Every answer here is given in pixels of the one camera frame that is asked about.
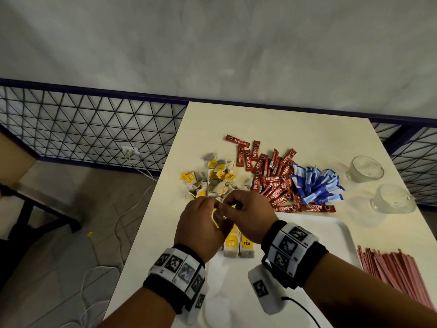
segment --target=electrical outlet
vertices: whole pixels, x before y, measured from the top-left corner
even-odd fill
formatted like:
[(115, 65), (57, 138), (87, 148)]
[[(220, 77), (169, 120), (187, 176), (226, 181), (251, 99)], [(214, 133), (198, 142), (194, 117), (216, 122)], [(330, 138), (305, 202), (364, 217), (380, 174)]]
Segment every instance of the electrical outlet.
[(124, 145), (122, 145), (122, 152), (123, 152), (124, 156), (127, 156), (127, 157), (131, 157), (134, 154), (140, 155), (139, 150), (136, 146), (124, 146)]

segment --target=person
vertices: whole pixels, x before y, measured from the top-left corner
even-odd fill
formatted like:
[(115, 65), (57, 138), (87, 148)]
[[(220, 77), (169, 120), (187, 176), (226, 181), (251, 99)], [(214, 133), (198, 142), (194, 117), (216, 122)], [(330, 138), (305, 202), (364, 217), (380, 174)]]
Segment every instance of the person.
[[(242, 204), (240, 209), (231, 207), (235, 203)], [(211, 220), (214, 208), (219, 229)], [(249, 240), (262, 244), (277, 220), (268, 200), (254, 192), (234, 190), (223, 203), (200, 197), (181, 214), (174, 244), (191, 249), (206, 263), (234, 223)], [(309, 272), (303, 290), (335, 328), (437, 327), (437, 313), (331, 253), (324, 254)], [(169, 302), (141, 287), (98, 327), (166, 328), (175, 316)]]

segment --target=glass cup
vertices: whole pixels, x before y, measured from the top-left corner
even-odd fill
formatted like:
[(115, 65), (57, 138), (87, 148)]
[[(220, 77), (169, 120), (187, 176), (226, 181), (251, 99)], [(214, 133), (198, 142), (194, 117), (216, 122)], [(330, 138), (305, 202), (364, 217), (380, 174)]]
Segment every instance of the glass cup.
[(352, 159), (346, 176), (355, 183), (376, 181), (384, 176), (384, 168), (378, 161), (368, 156), (358, 155)]
[(416, 201), (403, 187), (383, 184), (370, 200), (372, 208), (383, 214), (407, 214), (416, 209)]

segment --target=pile of red packets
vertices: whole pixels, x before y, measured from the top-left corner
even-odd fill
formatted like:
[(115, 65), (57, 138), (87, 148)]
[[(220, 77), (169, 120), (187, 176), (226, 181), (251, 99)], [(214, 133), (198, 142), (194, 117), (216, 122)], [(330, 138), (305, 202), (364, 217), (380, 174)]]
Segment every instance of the pile of red packets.
[(319, 213), (333, 213), (333, 205), (315, 204), (314, 201), (305, 205), (296, 185), (292, 181), (294, 175), (293, 161), (296, 151), (291, 148), (283, 157), (277, 149), (272, 156), (259, 154), (260, 142), (254, 140), (252, 150), (250, 143), (227, 135), (225, 140), (237, 144), (237, 167), (245, 167), (246, 171), (254, 174), (251, 191), (260, 193), (268, 198), (276, 212), (296, 213), (311, 211)]

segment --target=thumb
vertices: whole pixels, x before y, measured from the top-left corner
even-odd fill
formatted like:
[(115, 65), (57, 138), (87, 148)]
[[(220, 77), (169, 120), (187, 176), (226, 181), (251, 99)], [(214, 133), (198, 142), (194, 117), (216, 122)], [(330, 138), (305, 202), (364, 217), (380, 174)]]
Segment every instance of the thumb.
[(227, 204), (220, 203), (218, 205), (218, 210), (221, 215), (226, 216), (233, 223), (238, 223), (241, 220), (242, 212)]

